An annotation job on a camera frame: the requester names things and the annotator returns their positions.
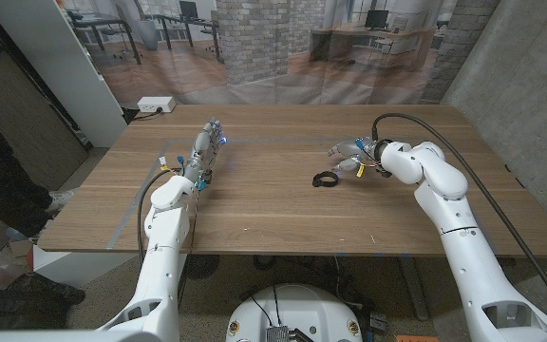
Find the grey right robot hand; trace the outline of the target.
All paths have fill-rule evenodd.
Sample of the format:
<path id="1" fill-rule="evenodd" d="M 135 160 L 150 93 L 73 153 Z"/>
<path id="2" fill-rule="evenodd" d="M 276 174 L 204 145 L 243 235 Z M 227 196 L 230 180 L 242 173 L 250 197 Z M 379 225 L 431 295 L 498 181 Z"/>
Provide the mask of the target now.
<path id="1" fill-rule="evenodd" d="M 373 167 L 378 172 L 383 172 L 379 161 L 375 159 L 376 143 L 369 137 L 347 140 L 334 145 L 328 156 L 339 154 L 344 159 L 333 166 L 332 171 L 352 171 L 364 167 Z"/>

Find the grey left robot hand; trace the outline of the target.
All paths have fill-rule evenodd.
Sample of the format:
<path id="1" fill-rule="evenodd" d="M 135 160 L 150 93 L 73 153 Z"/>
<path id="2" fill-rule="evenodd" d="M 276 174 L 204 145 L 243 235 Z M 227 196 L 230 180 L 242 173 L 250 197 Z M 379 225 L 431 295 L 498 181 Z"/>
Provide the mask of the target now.
<path id="1" fill-rule="evenodd" d="M 182 176 L 195 186 L 209 184 L 218 150 L 226 142 L 219 120 L 213 117 L 197 134 L 189 159 L 183 166 Z"/>

